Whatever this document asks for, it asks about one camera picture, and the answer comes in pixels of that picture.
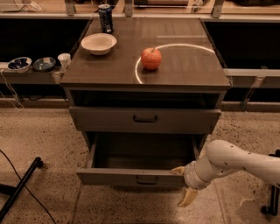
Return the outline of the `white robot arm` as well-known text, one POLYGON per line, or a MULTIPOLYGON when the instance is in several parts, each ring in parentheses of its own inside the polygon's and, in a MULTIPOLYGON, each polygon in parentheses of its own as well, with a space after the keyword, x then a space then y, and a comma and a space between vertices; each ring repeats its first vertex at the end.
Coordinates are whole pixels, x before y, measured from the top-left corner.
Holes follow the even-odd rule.
POLYGON ((179 207, 188 207, 198 195, 198 190, 207 188, 214 179, 244 171, 270 183, 280 185, 280 158, 249 152, 224 140, 214 140, 206 147, 206 154, 171 172, 184 178, 179 207))

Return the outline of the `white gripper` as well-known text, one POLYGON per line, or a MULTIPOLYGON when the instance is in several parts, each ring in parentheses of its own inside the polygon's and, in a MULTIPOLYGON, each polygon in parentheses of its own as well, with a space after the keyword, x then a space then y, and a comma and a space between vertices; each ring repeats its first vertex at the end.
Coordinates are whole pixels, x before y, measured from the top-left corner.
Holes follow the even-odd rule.
POLYGON ((196 161, 184 166, 178 166, 171 170, 172 174, 184 175, 185 183, 189 187, 184 187, 182 197, 178 202, 179 207, 188 207, 198 195, 198 190, 202 190, 211 184, 211 181, 222 178, 231 173, 230 169, 219 167, 210 162, 207 156, 203 156, 196 161))

